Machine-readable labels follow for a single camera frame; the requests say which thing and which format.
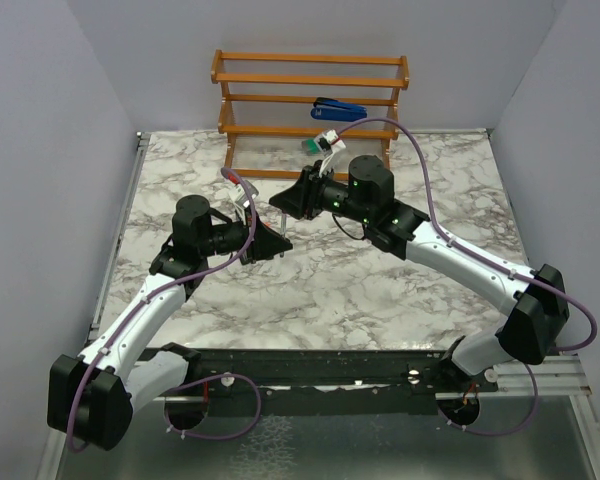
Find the thin white green pen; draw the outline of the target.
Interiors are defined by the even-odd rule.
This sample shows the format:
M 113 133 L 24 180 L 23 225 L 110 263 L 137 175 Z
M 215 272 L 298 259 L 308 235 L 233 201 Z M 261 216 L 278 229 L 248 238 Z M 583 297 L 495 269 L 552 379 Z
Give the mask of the thin white green pen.
M 287 215 L 282 212 L 280 216 L 280 234 L 283 238 L 286 239 L 286 223 L 287 223 Z M 284 258 L 285 252 L 281 252 L 279 257 Z

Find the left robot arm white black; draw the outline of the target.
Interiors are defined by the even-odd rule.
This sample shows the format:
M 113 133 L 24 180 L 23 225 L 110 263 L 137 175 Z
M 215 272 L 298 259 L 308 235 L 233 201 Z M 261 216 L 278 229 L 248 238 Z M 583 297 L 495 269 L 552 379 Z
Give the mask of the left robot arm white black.
M 162 325 L 214 273 L 209 258 L 243 264 L 292 250 L 290 240 L 250 209 L 232 220 L 200 195 L 176 203 L 172 233 L 150 265 L 132 303 L 79 355 L 61 355 L 49 374 L 47 424 L 103 450 L 115 447 L 133 416 L 160 394 L 186 395 L 200 385 L 194 354 L 178 346 L 139 358 Z

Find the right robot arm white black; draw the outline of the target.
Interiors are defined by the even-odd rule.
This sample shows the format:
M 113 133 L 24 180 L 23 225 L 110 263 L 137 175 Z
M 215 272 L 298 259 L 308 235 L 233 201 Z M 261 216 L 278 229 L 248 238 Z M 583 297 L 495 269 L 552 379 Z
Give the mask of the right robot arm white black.
M 330 212 L 358 222 L 377 249 L 427 266 L 472 290 L 504 322 L 457 340 L 439 367 L 441 383 L 461 391 L 483 370 L 517 360 L 539 365 L 569 318 L 561 272 L 545 264 L 534 270 L 508 262 L 437 230 L 424 212 L 396 199 L 394 175 L 375 156 L 354 158 L 347 183 L 323 175 L 321 165 L 303 168 L 298 180 L 269 203 L 295 218 Z

